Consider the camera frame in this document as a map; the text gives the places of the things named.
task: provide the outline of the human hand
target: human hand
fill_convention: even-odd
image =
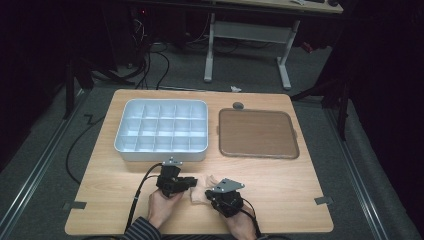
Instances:
[[[242,209],[254,216],[253,210],[247,206]],[[256,239],[256,229],[253,225],[252,219],[243,212],[238,212],[236,215],[226,218],[224,215],[219,214],[224,222],[227,224],[233,237],[238,240],[254,240]]]
[[[175,194],[171,198],[163,195],[160,189],[154,191],[149,197],[149,215],[147,220],[155,228],[159,229],[171,216],[174,206],[183,197],[184,192]]]

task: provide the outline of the brown tray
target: brown tray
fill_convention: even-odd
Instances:
[[[231,157],[299,157],[291,118],[280,111],[222,109],[219,149]]]

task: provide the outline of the white plastic tray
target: white plastic tray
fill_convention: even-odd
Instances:
[[[207,147],[208,108],[200,100],[130,100],[115,138],[127,161],[201,161]]]

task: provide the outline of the table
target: table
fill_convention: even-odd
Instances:
[[[289,96],[284,94],[117,90],[99,133],[75,201],[84,209],[72,209],[65,231],[70,235],[122,234],[135,191],[153,162],[128,162],[114,149],[114,139],[126,102],[135,98],[199,99],[208,105],[209,147],[205,160],[185,162],[180,176],[214,175],[244,183],[242,197],[254,206],[263,233],[330,232],[333,222],[323,196]],[[241,102],[245,109],[288,113],[297,133],[300,155],[295,160],[232,158],[218,148],[218,113]],[[144,184],[134,216],[146,216],[148,196],[156,180]],[[228,233],[219,214],[209,204],[192,204],[186,192],[174,214],[160,229],[164,234]]]
[[[300,11],[314,11],[320,13],[341,14],[343,12],[343,8],[340,5],[332,7],[327,3],[327,1],[324,3],[305,2],[305,5],[300,5],[290,0],[216,0],[216,2],[294,9]],[[215,21],[215,14],[212,13],[209,28],[209,48],[206,57],[204,81],[212,81],[213,43],[215,37],[263,41],[284,44],[281,56],[277,58],[277,66],[284,89],[290,90],[291,83],[287,74],[286,61],[294,38],[296,37],[299,24],[300,21],[298,19],[294,21],[293,26],[291,27],[275,27],[256,24],[234,23],[228,21]]]

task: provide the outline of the striped sleeve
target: striped sleeve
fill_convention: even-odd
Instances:
[[[160,240],[159,230],[153,227],[146,219],[139,217],[128,228],[123,237],[125,240]]]

